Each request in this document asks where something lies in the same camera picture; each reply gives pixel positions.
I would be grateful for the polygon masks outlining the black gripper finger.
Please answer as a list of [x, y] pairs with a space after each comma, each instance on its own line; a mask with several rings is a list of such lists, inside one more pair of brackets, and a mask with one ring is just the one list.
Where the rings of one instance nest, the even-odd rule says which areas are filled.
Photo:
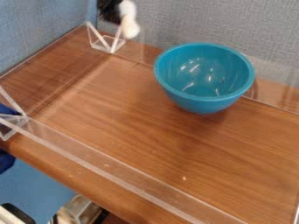
[[97, 0], [97, 18], [120, 25], [120, 9], [118, 5], [122, 0]]

